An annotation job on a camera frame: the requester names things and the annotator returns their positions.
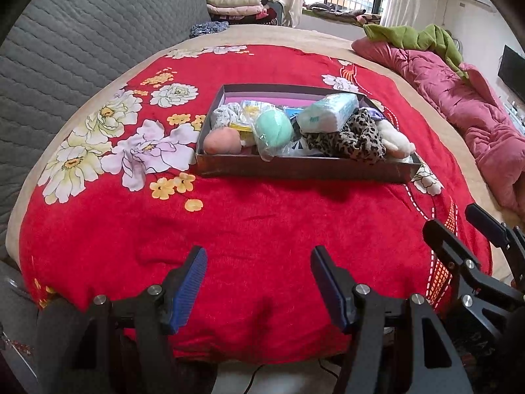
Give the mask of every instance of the pink plush toy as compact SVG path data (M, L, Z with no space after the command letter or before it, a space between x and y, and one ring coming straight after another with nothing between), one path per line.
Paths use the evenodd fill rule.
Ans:
M206 135L203 147L206 154L240 154L241 135L231 127L216 128Z

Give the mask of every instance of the leopard print cloth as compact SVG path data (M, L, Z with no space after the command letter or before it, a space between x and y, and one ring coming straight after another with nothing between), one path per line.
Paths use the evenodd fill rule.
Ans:
M328 157L343 157L375 164L384 159L387 150L374 120L365 108L358 109L340 132L305 133L310 148L316 148Z

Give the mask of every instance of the television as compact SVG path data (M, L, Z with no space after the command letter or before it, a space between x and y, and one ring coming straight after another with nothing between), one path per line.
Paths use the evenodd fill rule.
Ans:
M525 102L525 57L505 46L498 77L522 102Z

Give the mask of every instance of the pink folded blanket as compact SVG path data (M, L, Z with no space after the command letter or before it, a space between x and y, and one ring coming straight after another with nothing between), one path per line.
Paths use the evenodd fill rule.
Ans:
M496 200L525 219L525 138L476 67L460 66L469 74L469 86L429 51L397 49L368 38L354 41L352 48L396 71L455 126Z
M208 13L226 14L228 16L250 16L252 14L258 14L261 13L263 10L266 10L263 5L241 7L215 7L208 4L207 6Z

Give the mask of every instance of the box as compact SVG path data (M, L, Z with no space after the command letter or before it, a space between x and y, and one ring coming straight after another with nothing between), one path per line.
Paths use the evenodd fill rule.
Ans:
M275 105L307 106L334 93L334 89L288 84L226 84L217 93L202 125L197 142L197 172L201 176L258 176L285 179L352 179L408 183L421 166L417 155L412 163L379 161L368 165L350 159L329 157L274 157L266 162L258 154L208 155L203 142L211 130L211 113L224 103L251 99ZM366 106L377 108L365 95Z

